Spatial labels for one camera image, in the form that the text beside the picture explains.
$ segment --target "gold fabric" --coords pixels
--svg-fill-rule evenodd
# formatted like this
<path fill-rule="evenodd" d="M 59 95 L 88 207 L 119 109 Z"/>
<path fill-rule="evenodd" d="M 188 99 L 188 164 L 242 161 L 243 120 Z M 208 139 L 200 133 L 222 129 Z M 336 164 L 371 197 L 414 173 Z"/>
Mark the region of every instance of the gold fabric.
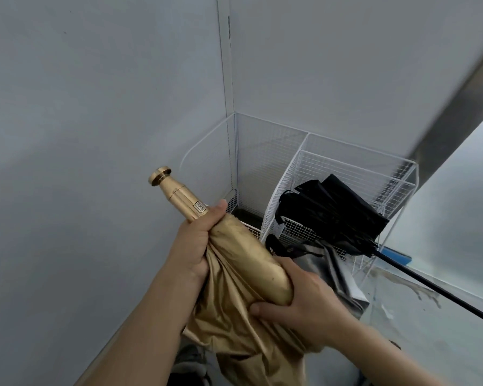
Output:
<path fill-rule="evenodd" d="M 235 386 L 305 384 L 303 355 L 318 350 L 295 331 L 249 315 L 258 301 L 289 305 L 286 272 L 234 216 L 210 231 L 210 275 L 184 334 L 216 353 Z"/>

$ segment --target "forearm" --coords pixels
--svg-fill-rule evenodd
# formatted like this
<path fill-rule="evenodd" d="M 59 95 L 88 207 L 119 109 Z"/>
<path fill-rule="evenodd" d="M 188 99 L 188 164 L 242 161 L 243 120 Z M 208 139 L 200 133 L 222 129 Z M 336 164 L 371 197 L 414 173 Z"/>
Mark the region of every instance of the forearm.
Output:
<path fill-rule="evenodd" d="M 352 325 L 337 349 L 376 386 L 445 385 L 379 332 L 364 324 Z"/>
<path fill-rule="evenodd" d="M 166 385 L 200 287 L 163 266 L 86 385 Z"/>

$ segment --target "gold umbrella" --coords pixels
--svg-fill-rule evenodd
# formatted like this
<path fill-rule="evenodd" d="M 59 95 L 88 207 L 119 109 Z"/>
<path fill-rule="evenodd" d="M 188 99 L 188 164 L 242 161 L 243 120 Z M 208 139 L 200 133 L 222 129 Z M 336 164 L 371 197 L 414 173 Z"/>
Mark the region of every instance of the gold umbrella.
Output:
<path fill-rule="evenodd" d="M 208 208 L 159 168 L 149 178 L 190 222 Z M 223 375 L 234 385 L 304 385 L 303 356 L 320 347 L 295 331 L 249 315 L 254 302 L 289 305 L 293 287 L 284 269 L 233 215 L 210 231 L 206 249 L 210 274 L 184 334 L 216 353 Z"/>

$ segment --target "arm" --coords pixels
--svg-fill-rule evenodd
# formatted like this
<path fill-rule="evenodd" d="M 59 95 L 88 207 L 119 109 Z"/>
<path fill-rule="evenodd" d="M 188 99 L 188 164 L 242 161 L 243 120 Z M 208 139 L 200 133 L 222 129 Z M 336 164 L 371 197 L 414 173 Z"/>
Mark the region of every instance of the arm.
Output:
<path fill-rule="evenodd" d="M 208 274 L 208 231 L 226 208 L 221 201 L 205 216 L 181 225 L 166 263 L 86 386 L 166 385 L 181 332 Z"/>
<path fill-rule="evenodd" d="M 290 306 L 255 303 L 250 307 L 253 316 L 285 325 L 312 342 L 339 350 L 378 386 L 445 385 L 354 318 L 321 278 L 303 271 L 289 258 L 277 259 L 294 285 L 294 299 Z"/>

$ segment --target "black rod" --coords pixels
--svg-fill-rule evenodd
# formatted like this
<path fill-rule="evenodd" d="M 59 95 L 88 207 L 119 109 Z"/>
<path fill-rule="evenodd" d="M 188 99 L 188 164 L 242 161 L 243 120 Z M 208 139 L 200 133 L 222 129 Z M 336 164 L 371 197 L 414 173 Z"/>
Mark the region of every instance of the black rod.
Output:
<path fill-rule="evenodd" d="M 453 295 L 449 291 L 444 290 L 439 285 L 434 284 L 433 282 L 427 280 L 425 277 L 420 276 L 418 273 L 413 272 L 411 269 L 403 266 L 402 264 L 399 264 L 398 262 L 389 258 L 388 256 L 385 256 L 381 252 L 374 251 L 374 255 L 379 257 L 381 260 L 386 261 L 391 266 L 394 266 L 399 271 L 404 272 L 406 275 L 411 276 L 413 279 L 418 280 L 423 285 L 429 287 L 433 291 L 435 291 L 435 292 L 439 293 L 440 295 L 446 297 L 447 299 L 451 300 L 455 304 L 460 305 L 465 310 L 470 311 L 472 314 L 478 316 L 479 318 L 481 318 L 483 320 L 483 311 L 477 309 L 476 307 L 474 307 L 472 305 L 469 305 L 467 302 L 465 302 L 464 300 L 461 300 L 456 295 Z"/>

